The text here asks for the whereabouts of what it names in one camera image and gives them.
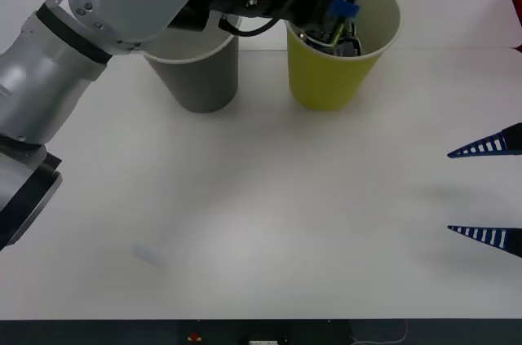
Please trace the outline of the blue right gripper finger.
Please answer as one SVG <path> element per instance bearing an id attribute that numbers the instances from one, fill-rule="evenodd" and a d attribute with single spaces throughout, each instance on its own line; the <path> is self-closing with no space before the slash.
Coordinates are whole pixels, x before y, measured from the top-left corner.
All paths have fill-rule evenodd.
<path id="1" fill-rule="evenodd" d="M 448 158 L 487 157 L 487 156 L 520 156 L 521 130 L 519 122 L 500 132 L 478 139 L 447 154 Z"/>
<path id="2" fill-rule="evenodd" d="M 521 228 L 475 228 L 448 225 L 447 229 L 516 257 L 522 257 Z"/>

